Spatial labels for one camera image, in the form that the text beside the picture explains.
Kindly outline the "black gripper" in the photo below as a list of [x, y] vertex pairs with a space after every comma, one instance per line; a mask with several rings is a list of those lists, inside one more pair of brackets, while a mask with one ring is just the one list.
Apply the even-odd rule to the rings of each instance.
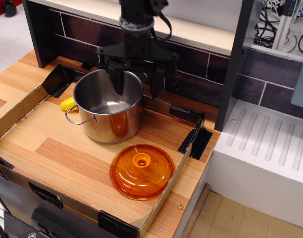
[[121, 23], [124, 32], [122, 43], [98, 47], [98, 68], [108, 70], [114, 91], [122, 96], [124, 90], [123, 71], [152, 72], [151, 96], [157, 98], [162, 90], [166, 74], [175, 73], [178, 53], [159, 46], [170, 39], [172, 27], [165, 38], [156, 36], [152, 23]]

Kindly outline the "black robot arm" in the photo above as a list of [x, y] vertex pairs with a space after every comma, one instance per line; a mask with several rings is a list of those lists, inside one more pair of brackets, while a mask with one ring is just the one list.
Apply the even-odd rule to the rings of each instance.
[[114, 90], [122, 95], [124, 73], [146, 72], [151, 74], [150, 92], [153, 98], [159, 96], [167, 75], [176, 72], [176, 52], [163, 49], [159, 43], [167, 41], [171, 35], [159, 39], [154, 30], [154, 18], [161, 18], [171, 26], [163, 15], [166, 0], [121, 0], [119, 25], [124, 31], [124, 41], [119, 44], [98, 47], [98, 67], [110, 76]]

